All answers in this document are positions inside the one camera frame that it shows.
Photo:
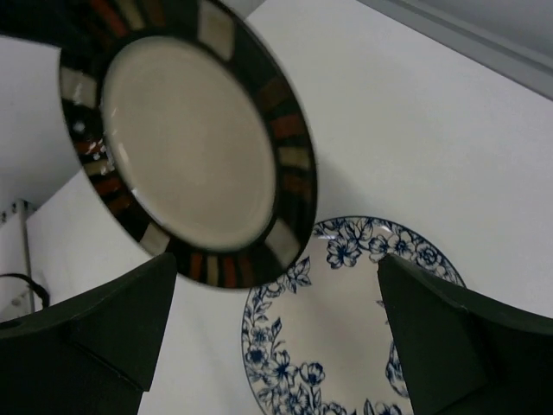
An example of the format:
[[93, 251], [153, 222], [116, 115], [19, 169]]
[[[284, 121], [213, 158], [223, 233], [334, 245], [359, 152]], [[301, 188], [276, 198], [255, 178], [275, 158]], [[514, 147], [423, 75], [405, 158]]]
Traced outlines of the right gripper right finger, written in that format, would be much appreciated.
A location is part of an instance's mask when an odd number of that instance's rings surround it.
[[550, 414], [552, 321], [396, 255], [378, 282], [416, 414]]

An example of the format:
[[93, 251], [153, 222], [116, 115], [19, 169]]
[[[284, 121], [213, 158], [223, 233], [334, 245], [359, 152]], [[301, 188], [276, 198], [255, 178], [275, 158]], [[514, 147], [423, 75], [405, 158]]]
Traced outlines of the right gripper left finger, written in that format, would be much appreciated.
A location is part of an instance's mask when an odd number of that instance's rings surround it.
[[177, 270], [164, 253], [1, 324], [3, 414], [136, 414], [152, 385]]

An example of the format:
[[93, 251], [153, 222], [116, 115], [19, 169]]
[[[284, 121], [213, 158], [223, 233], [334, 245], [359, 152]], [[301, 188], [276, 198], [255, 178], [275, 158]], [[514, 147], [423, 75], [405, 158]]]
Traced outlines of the blue floral plate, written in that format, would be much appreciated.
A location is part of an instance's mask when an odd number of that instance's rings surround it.
[[250, 291], [242, 355], [263, 413], [412, 413], [378, 284], [378, 262], [389, 253], [462, 284], [419, 233], [346, 216], [317, 223], [297, 263]]

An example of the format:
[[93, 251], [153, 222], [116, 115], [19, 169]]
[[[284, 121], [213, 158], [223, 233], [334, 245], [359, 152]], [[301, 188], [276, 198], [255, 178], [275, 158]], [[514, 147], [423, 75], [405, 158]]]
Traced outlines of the brown striped rim plate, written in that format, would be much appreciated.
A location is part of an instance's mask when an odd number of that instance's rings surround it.
[[94, 191], [201, 284], [278, 279], [307, 245], [315, 152], [283, 69], [220, 1], [66, 1], [62, 111]]

